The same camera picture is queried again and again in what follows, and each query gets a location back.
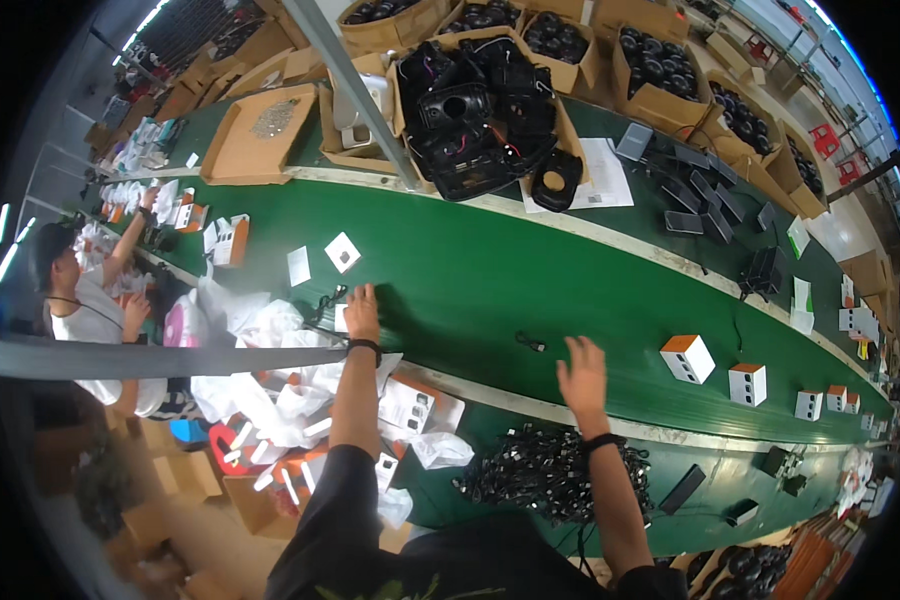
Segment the wristband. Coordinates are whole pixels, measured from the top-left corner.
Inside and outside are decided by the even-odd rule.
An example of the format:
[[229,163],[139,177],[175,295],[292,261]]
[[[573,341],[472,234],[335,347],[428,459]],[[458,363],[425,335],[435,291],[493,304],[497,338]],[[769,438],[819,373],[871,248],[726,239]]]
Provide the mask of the wristband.
[[380,361],[383,358],[383,351],[381,351],[380,346],[377,345],[376,342],[372,342],[371,340],[350,340],[346,343],[346,353],[350,354],[350,351],[353,349],[363,346],[365,348],[371,349],[374,353],[377,354],[377,368],[380,367]]
[[608,444],[614,444],[618,447],[622,447],[626,442],[625,438],[621,438],[620,436],[615,436],[612,433],[601,433],[596,438],[588,439],[583,444],[580,445],[580,451],[583,453],[583,456],[589,460],[590,454],[599,449],[601,446],[606,446]]

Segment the red object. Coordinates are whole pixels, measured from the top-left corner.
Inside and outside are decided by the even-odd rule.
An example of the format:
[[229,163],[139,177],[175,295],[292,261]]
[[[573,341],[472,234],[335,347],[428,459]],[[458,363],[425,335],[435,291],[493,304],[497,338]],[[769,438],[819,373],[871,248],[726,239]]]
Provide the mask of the red object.
[[810,129],[810,135],[813,136],[813,147],[820,156],[829,159],[833,153],[840,148],[840,140],[837,134],[833,132],[833,127],[829,125],[819,125]]
[[837,170],[840,171],[841,186],[846,186],[853,180],[860,178],[860,171],[857,169],[857,161],[852,157],[843,162],[838,162]]

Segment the person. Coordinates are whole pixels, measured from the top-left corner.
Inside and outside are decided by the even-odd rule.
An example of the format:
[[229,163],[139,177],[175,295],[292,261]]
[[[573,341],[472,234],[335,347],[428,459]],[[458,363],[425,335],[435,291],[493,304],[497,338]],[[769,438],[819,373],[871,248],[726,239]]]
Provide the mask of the person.
[[556,364],[567,406],[588,441],[600,548],[610,592],[551,547],[528,512],[506,512],[422,534],[399,555],[379,549],[374,466],[380,454],[374,379],[380,325],[373,286],[358,286],[343,311],[348,356],[336,391],[329,453],[296,533],[266,581],[265,598],[685,598],[680,571],[655,566],[627,469],[604,412],[604,353],[566,338],[570,365]]
[[[133,220],[102,266],[81,273],[73,249],[76,231],[50,222],[36,232],[30,248],[30,275],[44,296],[53,337],[62,341],[136,344],[151,312],[144,294],[133,294],[126,309],[105,288],[116,281],[133,255],[158,188],[144,192]],[[80,380],[76,384],[122,415],[155,421],[198,419],[203,415],[187,380],[162,378]]]

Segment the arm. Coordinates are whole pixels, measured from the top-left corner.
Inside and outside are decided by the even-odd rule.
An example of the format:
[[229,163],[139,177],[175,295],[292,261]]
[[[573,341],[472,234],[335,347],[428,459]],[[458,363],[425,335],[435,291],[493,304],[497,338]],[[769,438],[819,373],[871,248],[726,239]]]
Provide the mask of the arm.
[[[604,352],[586,337],[566,338],[572,369],[556,362],[560,393],[573,411],[585,440],[611,432],[604,412],[607,371]],[[652,566],[643,517],[630,476],[616,445],[603,445],[590,454],[590,483],[594,513],[600,530],[603,559],[617,581],[632,569]]]
[[[380,342],[377,300],[373,285],[358,285],[346,297],[343,311],[346,327],[353,340]],[[368,347],[357,346],[343,366],[336,388],[333,421],[330,423],[330,448],[346,444],[365,450],[374,461],[380,458],[380,433],[377,430],[377,357]]]
[[[154,206],[157,187],[150,187],[144,192],[143,199],[140,200],[140,206],[146,210],[150,210]],[[133,215],[133,220],[126,228],[126,231],[120,236],[120,241],[113,248],[113,253],[103,261],[103,287],[108,287],[116,281],[120,271],[124,270],[127,261],[133,256],[133,247],[136,246],[140,234],[144,231],[146,221],[144,216],[137,212]]]

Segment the small white box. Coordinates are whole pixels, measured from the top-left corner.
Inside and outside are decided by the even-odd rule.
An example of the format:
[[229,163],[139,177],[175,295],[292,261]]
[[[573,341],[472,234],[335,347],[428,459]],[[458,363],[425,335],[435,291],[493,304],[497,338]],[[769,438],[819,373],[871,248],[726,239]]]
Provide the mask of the small white box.
[[844,412],[847,406],[847,386],[832,385],[826,391],[826,408],[827,410]]
[[856,415],[860,412],[860,394],[848,391],[846,393],[846,402],[843,403],[843,412]]
[[660,348],[660,356],[675,378],[696,385],[707,381],[716,367],[699,335],[674,335]]
[[353,245],[346,233],[337,235],[323,251],[341,274],[346,273],[360,260],[360,250]]
[[729,371],[730,399],[744,406],[767,400],[767,366],[740,363]]
[[824,407],[822,391],[798,391],[796,393],[796,410],[793,416],[804,421],[818,421],[820,411]]

